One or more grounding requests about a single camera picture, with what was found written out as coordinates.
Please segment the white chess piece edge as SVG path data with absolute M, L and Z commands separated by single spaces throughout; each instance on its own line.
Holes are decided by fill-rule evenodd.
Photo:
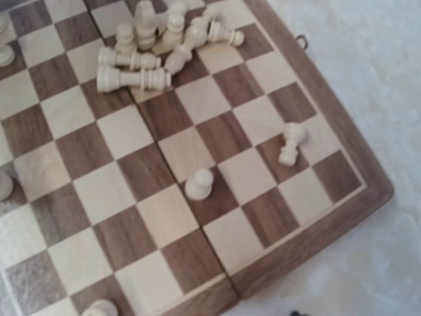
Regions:
M 118 316 L 118 309 L 110 300 L 100 299 L 86 308 L 82 316 Z

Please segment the wooden chess board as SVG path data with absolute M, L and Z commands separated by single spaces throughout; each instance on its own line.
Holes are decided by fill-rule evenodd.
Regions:
M 97 91 L 134 1 L 2 1 L 1 314 L 218 315 L 386 204 L 391 181 L 266 1 L 190 1 L 239 47 L 204 45 L 164 91 Z M 307 137 L 278 161 L 284 126 Z M 187 198 L 198 169 L 214 182 Z

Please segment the white chess king piece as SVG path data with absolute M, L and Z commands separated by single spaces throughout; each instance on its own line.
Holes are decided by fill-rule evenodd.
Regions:
M 14 189 L 13 179 L 4 171 L 0 171 L 0 200 L 6 200 Z

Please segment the white chess pawn corner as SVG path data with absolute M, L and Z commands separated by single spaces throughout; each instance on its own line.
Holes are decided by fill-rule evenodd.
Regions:
M 0 67 L 9 66 L 13 63 L 15 53 L 11 45 L 6 44 L 0 48 Z

